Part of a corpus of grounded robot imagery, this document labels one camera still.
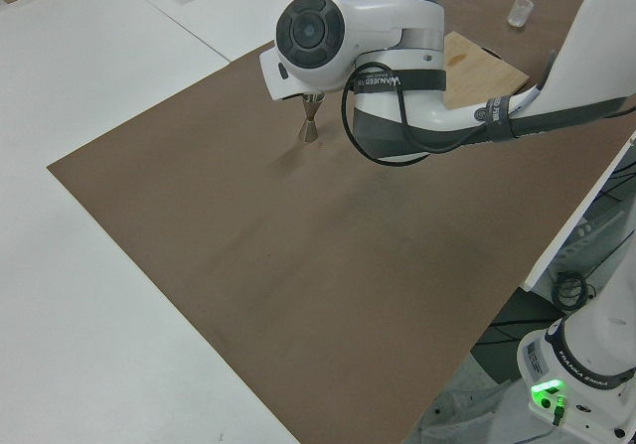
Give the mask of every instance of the brown mat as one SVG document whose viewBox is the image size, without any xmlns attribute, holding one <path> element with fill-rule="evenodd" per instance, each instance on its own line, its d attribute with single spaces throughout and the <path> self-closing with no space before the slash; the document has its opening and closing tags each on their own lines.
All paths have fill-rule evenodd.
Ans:
<svg viewBox="0 0 636 444">
<path fill-rule="evenodd" d="M 581 0 L 439 0 L 536 80 Z M 51 171 L 303 444 L 397 444 L 629 137 L 627 120 L 402 169 L 299 145 L 258 52 Z"/>
</svg>

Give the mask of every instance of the green indicator light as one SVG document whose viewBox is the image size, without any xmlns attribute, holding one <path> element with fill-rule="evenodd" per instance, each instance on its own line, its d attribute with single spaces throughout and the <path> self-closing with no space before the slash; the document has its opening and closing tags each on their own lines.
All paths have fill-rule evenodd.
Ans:
<svg viewBox="0 0 636 444">
<path fill-rule="evenodd" d="M 548 382 L 542 382 L 541 384 L 535 384 L 533 387 L 530 388 L 530 391 L 532 393 L 540 393 L 548 389 L 552 389 L 553 387 L 559 388 L 561 386 L 563 386 L 563 381 L 561 381 L 560 379 L 553 379 Z"/>
</svg>

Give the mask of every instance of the clear plastic cup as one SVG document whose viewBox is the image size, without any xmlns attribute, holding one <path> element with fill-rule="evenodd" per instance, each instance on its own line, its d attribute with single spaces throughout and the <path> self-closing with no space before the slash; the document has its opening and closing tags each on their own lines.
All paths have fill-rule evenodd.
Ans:
<svg viewBox="0 0 636 444">
<path fill-rule="evenodd" d="M 508 14 L 508 23 L 513 27 L 523 27 L 534 7 L 535 4 L 532 0 L 515 0 L 513 8 Z"/>
</svg>

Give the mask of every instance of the metal jigger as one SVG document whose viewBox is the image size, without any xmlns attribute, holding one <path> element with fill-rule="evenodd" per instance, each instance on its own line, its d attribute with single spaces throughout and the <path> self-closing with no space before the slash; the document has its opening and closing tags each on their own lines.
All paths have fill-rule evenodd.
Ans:
<svg viewBox="0 0 636 444">
<path fill-rule="evenodd" d="M 318 139 L 318 130 L 316 129 L 314 116 L 316 115 L 316 111 L 318 111 L 323 99 L 325 99 L 325 95 L 323 93 L 304 93 L 302 95 L 302 105 L 305 107 L 307 119 L 305 119 L 298 136 L 305 143 L 311 143 Z"/>
</svg>

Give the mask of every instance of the black velcro strap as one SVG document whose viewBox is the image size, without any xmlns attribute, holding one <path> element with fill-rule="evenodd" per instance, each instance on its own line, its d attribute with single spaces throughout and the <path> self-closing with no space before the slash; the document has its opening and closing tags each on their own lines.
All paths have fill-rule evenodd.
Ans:
<svg viewBox="0 0 636 444">
<path fill-rule="evenodd" d="M 508 117 L 510 95 L 491 98 L 486 103 L 486 130 L 491 141 L 515 139 Z"/>
<path fill-rule="evenodd" d="M 440 90 L 446 91 L 444 70 L 395 70 L 357 74 L 354 94 L 386 91 Z"/>
<path fill-rule="evenodd" d="M 615 389 L 621 384 L 629 381 L 634 377 L 635 370 L 627 370 L 621 374 L 614 376 L 605 376 L 598 374 L 592 370 L 588 370 L 579 360 L 577 360 L 572 352 L 569 350 L 567 343 L 565 342 L 565 322 L 566 318 L 561 319 L 555 332 L 549 334 L 546 332 L 546 341 L 553 346 L 556 358 L 558 362 L 569 372 L 572 376 L 578 379 L 580 382 L 587 384 L 590 387 L 596 389 Z"/>
</svg>

